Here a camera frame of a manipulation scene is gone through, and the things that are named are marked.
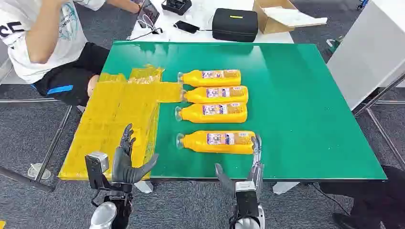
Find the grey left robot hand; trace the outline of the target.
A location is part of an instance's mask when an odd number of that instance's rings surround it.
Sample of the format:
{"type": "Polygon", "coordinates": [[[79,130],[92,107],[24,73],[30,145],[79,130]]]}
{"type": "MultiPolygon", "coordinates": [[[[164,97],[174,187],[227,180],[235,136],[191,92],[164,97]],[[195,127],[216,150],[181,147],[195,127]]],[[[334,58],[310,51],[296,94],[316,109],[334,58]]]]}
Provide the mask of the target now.
{"type": "Polygon", "coordinates": [[[159,154],[154,154],[151,159],[140,167],[133,167],[131,153],[136,141],[132,137],[134,130],[132,124],[128,124],[122,134],[120,143],[115,150],[112,164],[111,181],[113,183],[135,184],[139,182],[156,165],[159,154]]]}

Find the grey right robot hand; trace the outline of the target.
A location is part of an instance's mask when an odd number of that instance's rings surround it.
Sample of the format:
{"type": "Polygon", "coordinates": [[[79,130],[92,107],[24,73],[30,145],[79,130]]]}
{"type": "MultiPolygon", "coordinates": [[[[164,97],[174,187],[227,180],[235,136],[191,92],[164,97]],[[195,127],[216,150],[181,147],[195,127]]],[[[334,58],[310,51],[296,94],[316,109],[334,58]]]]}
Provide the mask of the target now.
{"type": "MultiPolygon", "coordinates": [[[[255,185],[255,191],[257,199],[260,199],[261,190],[263,186],[263,170],[264,165],[261,163],[261,154],[262,154],[262,139],[260,134],[255,133],[255,136],[251,137],[253,142],[253,161],[252,166],[249,171],[248,177],[245,181],[253,181],[255,185]]],[[[220,184],[227,190],[231,198],[235,198],[236,187],[235,182],[233,182],[223,171],[222,166],[219,163],[215,163],[215,174],[219,179],[220,184]]]]}

